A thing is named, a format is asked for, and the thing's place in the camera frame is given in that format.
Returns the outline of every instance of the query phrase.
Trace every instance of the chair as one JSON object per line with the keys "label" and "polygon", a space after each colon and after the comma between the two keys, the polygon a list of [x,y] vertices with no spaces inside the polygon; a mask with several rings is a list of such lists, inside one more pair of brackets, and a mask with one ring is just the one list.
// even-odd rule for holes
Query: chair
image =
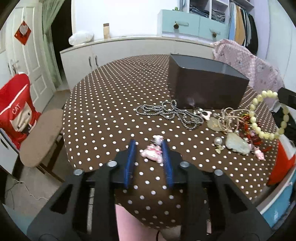
{"label": "chair", "polygon": [[[20,150],[20,160],[27,167],[37,167],[43,174],[63,179],[52,172],[57,157],[64,145],[61,134],[62,109],[43,114],[36,111],[31,95],[30,80],[26,74],[17,74],[0,89],[0,128]],[[43,159],[57,145],[49,164]]]}
{"label": "chair", "polygon": [[[52,170],[64,145],[64,138],[61,134],[62,116],[62,109],[53,109],[43,113],[20,146],[20,160],[24,166],[37,167],[43,174],[47,172],[60,182],[64,182],[64,180]],[[57,146],[46,166],[41,162],[49,154],[54,144]]]}

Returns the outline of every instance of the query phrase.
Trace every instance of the drawer knob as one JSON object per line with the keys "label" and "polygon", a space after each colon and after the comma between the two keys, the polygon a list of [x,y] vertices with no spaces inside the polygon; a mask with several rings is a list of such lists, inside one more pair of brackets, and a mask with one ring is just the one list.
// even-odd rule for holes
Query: drawer knob
{"label": "drawer knob", "polygon": [[175,21],[174,29],[178,29],[178,28],[179,28],[179,24],[177,24],[177,22]]}

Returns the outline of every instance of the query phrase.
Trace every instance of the bead bracelet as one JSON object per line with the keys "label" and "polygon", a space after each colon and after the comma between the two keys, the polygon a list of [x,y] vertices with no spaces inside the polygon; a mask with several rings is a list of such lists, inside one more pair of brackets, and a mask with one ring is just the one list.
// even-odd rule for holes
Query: bead bracelet
{"label": "bead bracelet", "polygon": [[276,99],[278,97],[277,92],[272,92],[272,90],[268,91],[262,91],[261,94],[257,95],[256,98],[253,99],[253,103],[250,105],[250,111],[249,111],[249,116],[250,116],[250,121],[252,123],[252,129],[255,130],[255,132],[259,135],[260,138],[264,139],[278,139],[279,135],[284,134],[285,128],[287,127],[287,122],[289,121],[289,109],[287,106],[283,107],[283,113],[284,113],[284,118],[283,121],[281,122],[281,127],[279,128],[278,131],[275,133],[269,133],[269,132],[264,132],[261,131],[261,128],[257,125],[256,117],[255,117],[255,109],[258,105],[259,102],[263,101],[264,98],[270,97]]}

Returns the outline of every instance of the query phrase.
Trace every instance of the drawer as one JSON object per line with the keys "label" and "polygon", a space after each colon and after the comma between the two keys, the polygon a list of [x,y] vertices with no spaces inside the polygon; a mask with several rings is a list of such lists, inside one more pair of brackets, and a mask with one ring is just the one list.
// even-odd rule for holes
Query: drawer
{"label": "drawer", "polygon": [[227,39],[228,25],[219,23],[209,18],[200,17],[200,31],[198,36],[201,38],[210,39],[214,42],[221,39]]}
{"label": "drawer", "polygon": [[[179,29],[174,29],[175,21]],[[162,32],[198,36],[200,16],[192,13],[162,10]]]}

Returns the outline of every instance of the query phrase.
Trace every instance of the brown tablecloth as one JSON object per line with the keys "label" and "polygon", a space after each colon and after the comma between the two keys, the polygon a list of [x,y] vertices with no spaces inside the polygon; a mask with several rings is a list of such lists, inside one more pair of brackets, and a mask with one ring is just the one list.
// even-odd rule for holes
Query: brown tablecloth
{"label": "brown tablecloth", "polygon": [[[75,168],[95,170],[126,149],[131,138],[137,141],[138,150],[143,150],[153,135],[160,134],[183,160],[208,172],[222,169],[250,200],[257,198],[274,166],[277,141],[264,140],[262,148],[272,146],[265,153],[265,161],[227,149],[217,154],[213,139],[225,139],[225,135],[208,129],[206,123],[189,131],[177,118],[168,121],[160,116],[137,115],[136,106],[170,100],[167,73],[168,55],[146,55],[120,59],[88,74],[73,89],[65,106],[64,139],[69,161]],[[248,87],[240,108],[248,109],[256,95]],[[263,131],[275,131],[273,117],[263,102],[256,114]],[[140,154],[136,159],[131,188],[116,190],[116,203],[152,228],[180,225],[185,189],[167,189],[162,165]]]}

